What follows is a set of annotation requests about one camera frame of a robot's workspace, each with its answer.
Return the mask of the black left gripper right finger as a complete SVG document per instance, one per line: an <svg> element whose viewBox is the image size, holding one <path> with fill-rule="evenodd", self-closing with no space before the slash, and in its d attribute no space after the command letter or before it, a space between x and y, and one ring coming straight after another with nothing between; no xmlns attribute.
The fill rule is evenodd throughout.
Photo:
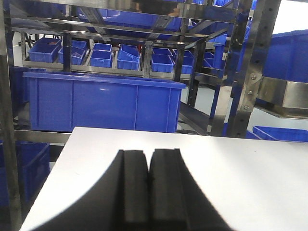
<svg viewBox="0 0 308 231"><path fill-rule="evenodd" d="M149 170L152 231L230 231L188 170L179 149L156 149Z"/></svg>

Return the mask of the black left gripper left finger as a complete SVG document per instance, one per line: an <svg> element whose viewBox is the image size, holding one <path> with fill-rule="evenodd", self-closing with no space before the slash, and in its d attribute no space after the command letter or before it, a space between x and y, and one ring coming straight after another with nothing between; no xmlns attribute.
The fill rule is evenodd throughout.
<svg viewBox="0 0 308 231"><path fill-rule="evenodd" d="M148 168L141 150L119 150L98 181L36 231L144 231Z"/></svg>

